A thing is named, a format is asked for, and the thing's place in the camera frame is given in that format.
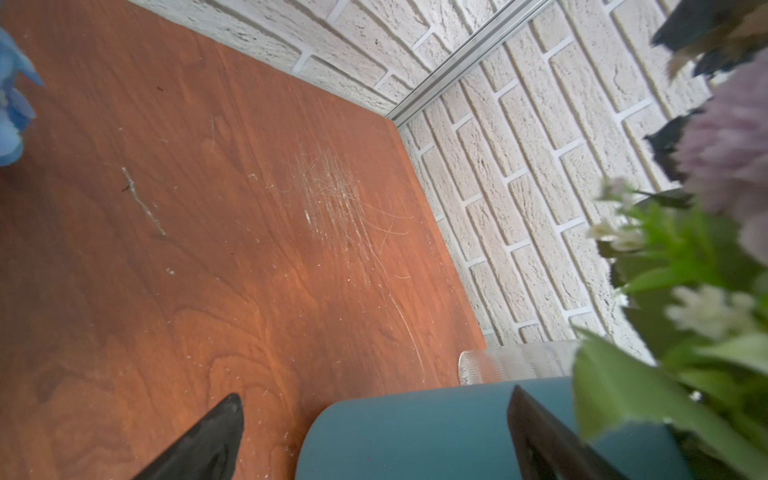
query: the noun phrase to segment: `blue container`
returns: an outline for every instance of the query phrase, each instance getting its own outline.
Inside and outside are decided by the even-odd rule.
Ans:
[[[522,386],[576,429],[570,378],[403,393],[331,405],[304,439],[296,480],[520,478],[507,405]],[[692,480],[662,426],[632,424],[592,444],[631,480]]]

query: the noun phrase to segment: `flower bouquet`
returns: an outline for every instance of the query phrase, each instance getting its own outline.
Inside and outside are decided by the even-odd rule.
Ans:
[[[667,23],[731,8],[717,17],[730,30],[665,25],[655,38],[677,49],[673,63],[681,51],[701,55],[704,73],[742,64],[701,108],[650,138],[682,188],[655,194],[608,180],[600,200],[615,202],[616,216],[590,232],[654,364],[581,330],[575,410],[583,439],[625,422],[666,423],[697,477],[768,478],[768,8],[711,4],[684,0],[687,16]],[[747,22],[758,41],[738,48],[729,35]],[[721,41],[697,44],[717,29]],[[686,34],[710,50],[664,37]]]

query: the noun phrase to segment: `blue object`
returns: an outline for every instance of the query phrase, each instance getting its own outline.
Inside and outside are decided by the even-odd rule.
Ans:
[[[312,425],[296,480],[520,479],[507,427],[515,385],[576,429],[570,378],[348,400]],[[626,425],[592,446],[630,480],[693,479],[663,426]]]
[[[11,35],[0,28],[0,166],[17,161],[24,151],[21,132],[35,118],[35,111],[22,93],[13,87],[21,72],[38,85],[43,80],[35,66],[19,50]]]

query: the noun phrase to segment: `brown wood tabletop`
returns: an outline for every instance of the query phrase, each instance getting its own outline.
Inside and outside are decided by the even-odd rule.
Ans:
[[[392,122],[124,0],[14,0],[45,88],[0,169],[0,478],[133,477],[226,394],[236,478],[485,346]]]

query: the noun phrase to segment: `silver metal strip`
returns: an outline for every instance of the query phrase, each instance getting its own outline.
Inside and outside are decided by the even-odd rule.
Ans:
[[[397,127],[404,125],[551,1],[512,0],[501,7],[464,45],[393,108],[387,118],[394,121]]]

